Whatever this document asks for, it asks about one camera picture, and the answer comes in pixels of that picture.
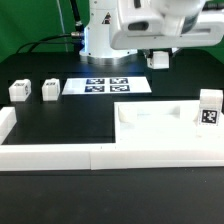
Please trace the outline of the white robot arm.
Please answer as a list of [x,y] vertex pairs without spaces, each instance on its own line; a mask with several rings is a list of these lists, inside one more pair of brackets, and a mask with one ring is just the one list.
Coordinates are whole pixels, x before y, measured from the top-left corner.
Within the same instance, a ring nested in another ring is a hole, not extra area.
[[151,68],[168,66],[167,50],[213,46],[224,38],[224,0],[89,0],[80,59],[121,64],[145,52]]

